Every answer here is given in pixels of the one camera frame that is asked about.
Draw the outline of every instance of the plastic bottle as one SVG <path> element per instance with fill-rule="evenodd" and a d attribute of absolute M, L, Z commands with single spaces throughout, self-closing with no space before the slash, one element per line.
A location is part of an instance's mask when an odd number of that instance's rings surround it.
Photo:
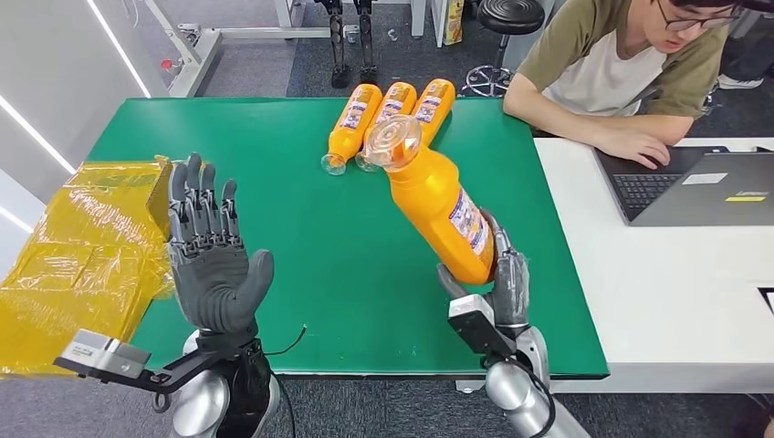
<path fill-rule="evenodd" d="M 347 170 L 347 161 L 360 150 L 365 130 L 381 101 L 382 92 L 375 85 L 360 84 L 352 91 L 328 136 L 328 153 L 320 160 L 326 172 L 341 175 Z"/>
<path fill-rule="evenodd" d="M 446 79 L 433 79 L 424 88 L 412 111 L 422 127 L 424 146 L 429 146 L 455 103 L 455 85 Z"/>
<path fill-rule="evenodd" d="M 489 281 L 489 224 L 460 186 L 455 164 L 424 147 L 416 118 L 396 115 L 378 124 L 365 141 L 364 158 L 387 172 L 395 204 L 456 279 Z"/>
<path fill-rule="evenodd" d="M 395 114 L 409 114 L 412 112 L 415 103 L 416 89 L 411 84 L 405 82 L 395 82 L 392 84 L 384 95 L 382 104 L 376 112 L 376 117 L 373 118 L 371 124 L 365 130 L 364 138 L 368 138 L 368 134 L 371 133 L 377 123 L 381 123 Z M 355 155 L 355 162 L 358 164 L 358 167 L 366 172 L 374 172 L 379 169 L 378 166 L 363 160 L 362 151 Z"/>

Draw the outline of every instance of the olive t-shirt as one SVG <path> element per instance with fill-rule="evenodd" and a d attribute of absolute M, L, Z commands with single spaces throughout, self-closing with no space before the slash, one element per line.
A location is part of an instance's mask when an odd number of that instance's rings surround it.
<path fill-rule="evenodd" d="M 577 114 L 632 115 L 643 91 L 655 86 L 658 94 L 646 113 L 701 116 L 717 77 L 727 26 L 707 30 L 670 55 L 646 45 L 626 56 L 623 38 L 630 3 L 568 0 L 518 72 L 544 96 Z"/>

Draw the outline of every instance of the black stool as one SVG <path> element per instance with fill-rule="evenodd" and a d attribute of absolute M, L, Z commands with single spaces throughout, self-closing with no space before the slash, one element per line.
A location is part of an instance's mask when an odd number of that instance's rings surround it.
<path fill-rule="evenodd" d="M 497 47 L 495 63 L 468 71 L 462 90 L 471 90 L 479 96 L 502 96 L 513 76 L 509 69 L 503 68 L 508 37 L 531 34 L 540 29 L 546 13 L 535 0 L 481 0 L 477 18 L 484 27 L 503 37 Z"/>

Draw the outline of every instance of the clear bottle cap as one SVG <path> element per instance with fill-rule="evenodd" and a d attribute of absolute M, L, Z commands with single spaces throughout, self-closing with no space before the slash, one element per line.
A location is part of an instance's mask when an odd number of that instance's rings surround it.
<path fill-rule="evenodd" d="M 371 164 L 368 162 L 368 160 L 365 159 L 365 152 L 360 151 L 357 155 L 355 155 L 355 163 L 358 165 L 358 167 L 361 168 L 364 172 L 376 172 L 381 170 L 382 168 L 377 166 L 376 164 Z"/>
<path fill-rule="evenodd" d="M 325 172 L 331 175 L 341 175 L 347 170 L 347 161 L 337 153 L 327 153 L 319 161 Z"/>
<path fill-rule="evenodd" d="M 394 115 L 377 124 L 365 140 L 363 157 L 387 172 L 402 169 L 420 148 L 422 129 L 419 121 L 407 115 Z"/>

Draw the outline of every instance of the white wall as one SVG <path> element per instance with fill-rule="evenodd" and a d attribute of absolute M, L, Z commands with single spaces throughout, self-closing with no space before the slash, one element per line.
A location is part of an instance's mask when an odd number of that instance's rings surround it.
<path fill-rule="evenodd" d="M 96 5 L 146 88 L 166 95 L 121 0 Z M 143 97 L 88 0 L 0 0 L 0 53 L 0 96 L 74 167 L 116 108 Z M 0 139 L 0 170 L 46 203 L 68 173 L 1 109 Z"/>
<path fill-rule="evenodd" d="M 34 228 L 45 208 L 43 203 L 3 171 L 0 171 L 0 192 L 3 194 L 0 198 L 0 209 L 7 210 L 16 219 Z M 0 214 L 0 230 L 3 230 L 3 239 L 0 241 L 0 281 L 2 281 L 8 269 L 16 261 L 16 255 L 22 249 L 29 233 L 3 214 Z"/>

